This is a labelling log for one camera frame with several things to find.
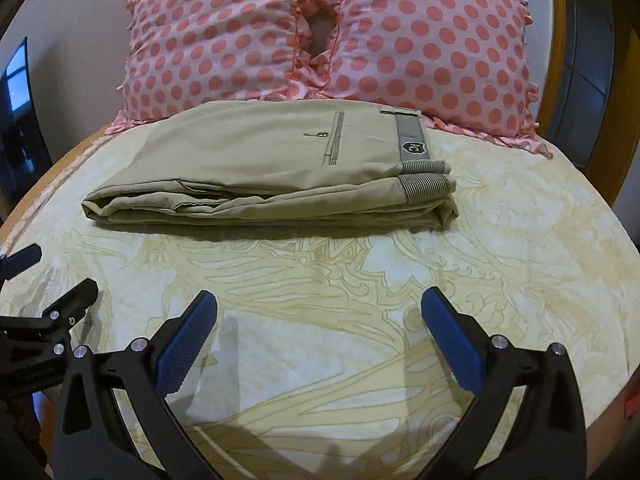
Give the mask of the khaki pant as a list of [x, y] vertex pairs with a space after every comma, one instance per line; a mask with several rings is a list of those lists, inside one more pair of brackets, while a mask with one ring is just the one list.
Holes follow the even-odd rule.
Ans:
[[82, 209], [109, 224], [444, 230], [456, 186], [416, 110], [220, 101], [162, 120]]

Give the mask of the dark television screen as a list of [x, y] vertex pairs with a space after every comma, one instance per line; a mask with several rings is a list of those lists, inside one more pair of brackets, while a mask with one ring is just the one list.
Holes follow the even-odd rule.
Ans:
[[15, 207], [52, 167], [38, 122], [24, 38], [1, 74], [1, 193]]

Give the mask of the cream patterned bedspread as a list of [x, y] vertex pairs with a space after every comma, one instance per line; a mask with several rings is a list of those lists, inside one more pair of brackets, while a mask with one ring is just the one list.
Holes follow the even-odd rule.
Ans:
[[1, 310], [38, 315], [92, 278], [100, 298], [73, 342], [103, 352], [152, 335], [212, 292], [216, 328], [168, 402], [224, 477], [414, 477], [470, 402], [422, 323], [431, 286], [512, 344], [564, 344], [588, 424], [622, 410], [639, 365], [639, 255], [563, 155], [430, 132], [458, 185], [458, 218], [444, 232], [326, 237], [89, 221], [81, 201], [149, 133], [99, 136], [14, 212], [2, 252], [35, 243], [42, 258], [4, 286]]

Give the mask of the pink polka dot pillow left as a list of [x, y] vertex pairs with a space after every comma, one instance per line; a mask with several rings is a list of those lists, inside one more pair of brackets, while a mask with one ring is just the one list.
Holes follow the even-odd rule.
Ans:
[[108, 133], [200, 104], [310, 95], [311, 0], [127, 0], [122, 108]]

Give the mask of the pink polka dot pillow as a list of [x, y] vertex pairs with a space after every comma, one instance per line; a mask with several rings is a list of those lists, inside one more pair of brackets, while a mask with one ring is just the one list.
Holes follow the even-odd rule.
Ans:
[[310, 95], [311, 0], [127, 0], [122, 108], [108, 133], [200, 104]]
[[552, 154], [529, 107], [527, 0], [316, 0], [335, 25], [316, 98], [414, 108], [431, 128]]

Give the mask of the pink polka dot pillow right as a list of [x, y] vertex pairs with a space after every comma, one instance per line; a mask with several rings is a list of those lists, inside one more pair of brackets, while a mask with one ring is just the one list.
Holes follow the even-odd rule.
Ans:
[[316, 0], [335, 25], [316, 98], [414, 108], [431, 128], [552, 154], [529, 107], [527, 0]]

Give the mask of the wooden headboard frame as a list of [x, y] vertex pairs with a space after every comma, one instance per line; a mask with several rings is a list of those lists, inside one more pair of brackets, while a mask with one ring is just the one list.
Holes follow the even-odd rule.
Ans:
[[608, 204], [639, 145], [639, 35], [624, 0], [550, 0], [549, 64], [536, 116], [502, 144], [553, 143]]

